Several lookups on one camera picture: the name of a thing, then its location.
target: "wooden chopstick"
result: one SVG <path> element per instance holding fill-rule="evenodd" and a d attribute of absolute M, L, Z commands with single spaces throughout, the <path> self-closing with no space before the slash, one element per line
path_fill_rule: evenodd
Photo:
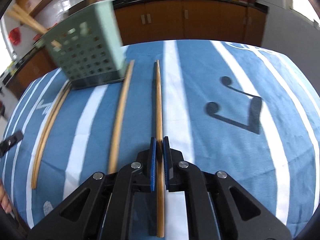
<path fill-rule="evenodd" d="M 164 237 L 164 164 L 162 153 L 162 99 L 160 64 L 156 66 L 156 190 L 157 190 L 157 237 Z"/>
<path fill-rule="evenodd" d="M 37 181 L 38 181 L 38 175 L 39 175 L 39 169 L 40 169 L 40 163 L 44 151 L 44 147 L 47 143 L 47 139 L 49 137 L 51 128 L 53 126 L 53 123 L 59 113 L 59 110 L 66 99 L 68 93 L 70 92 L 71 89 L 71 83 L 68 82 L 63 90 L 61 91 L 60 95 L 58 96 L 56 102 L 54 103 L 51 112 L 49 113 L 48 119 L 44 125 L 39 144 L 36 150 L 36 156 L 35 156 L 35 161 L 33 164 L 33 170 L 32 170 L 32 178 L 31 178 L 31 188 L 36 189 L 37 187 Z"/>
<path fill-rule="evenodd" d="M 127 72 L 125 74 L 124 82 L 122 85 L 120 98 L 119 98 L 115 124 L 112 132 L 111 148 L 109 153 L 108 174 L 115 173 L 117 171 L 122 121 L 124 116 L 125 104 L 127 102 L 127 97 L 128 97 L 133 65 L 134 65 L 134 60 L 130 61 L 129 63 Z"/>

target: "blue tablecloth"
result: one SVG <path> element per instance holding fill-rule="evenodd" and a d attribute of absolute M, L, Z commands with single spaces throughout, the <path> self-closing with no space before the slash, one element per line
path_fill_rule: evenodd
<path fill-rule="evenodd" d="M 320 98 L 285 55 L 238 43 L 161 41 L 124 47 L 135 60 L 118 167 L 148 149 L 155 135 L 154 62 L 162 75 L 164 136 L 203 171 L 224 170 L 297 235 L 319 203 Z M 107 171 L 122 83 L 67 96 L 48 138 L 36 190 L 35 151 L 44 123 L 66 84 L 58 69 L 34 81 L 5 137 L 24 139 L 0 162 L 0 176 L 33 227 L 96 171 Z M 166 238 L 188 239 L 183 193 L 166 193 Z M 133 239 L 150 239 L 148 212 L 137 198 Z"/>

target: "blue gripper pad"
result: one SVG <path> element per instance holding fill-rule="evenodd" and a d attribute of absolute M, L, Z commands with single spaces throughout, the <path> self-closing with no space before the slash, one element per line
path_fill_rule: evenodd
<path fill-rule="evenodd" d="M 156 187 L 156 138 L 153 138 L 153 142 L 151 142 L 150 151 L 152 151 L 150 169 L 150 189 L 151 191 L 154 191 Z"/>

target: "window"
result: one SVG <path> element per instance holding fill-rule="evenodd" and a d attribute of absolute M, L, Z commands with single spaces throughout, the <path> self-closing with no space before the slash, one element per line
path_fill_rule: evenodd
<path fill-rule="evenodd" d="M 11 63 L 11 57 L 4 43 L 4 37 L 0 29 L 0 74 L 2 74 Z"/>
<path fill-rule="evenodd" d="M 292 8 L 293 10 L 301 13 L 305 17 L 307 17 L 310 21 L 316 21 L 320 23 L 320 19 L 312 7 L 311 3 L 308 0 L 292 0 Z"/>

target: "basket hole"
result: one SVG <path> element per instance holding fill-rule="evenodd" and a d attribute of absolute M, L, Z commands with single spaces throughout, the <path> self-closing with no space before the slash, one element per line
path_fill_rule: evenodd
<path fill-rule="evenodd" d="M 71 30 L 68 30 L 68 34 L 72 34 L 72 33 L 74 33 L 76 31 L 76 29 L 75 28 L 72 28 Z"/>
<path fill-rule="evenodd" d="M 79 27 L 80 27 L 80 35 L 87 36 L 89 33 L 87 22 L 80 23 Z"/>
<path fill-rule="evenodd" d="M 58 51 L 60 51 L 61 49 L 60 49 L 58 46 L 55 46 L 55 47 L 53 47 L 53 50 L 54 50 L 55 52 L 58 52 Z"/>

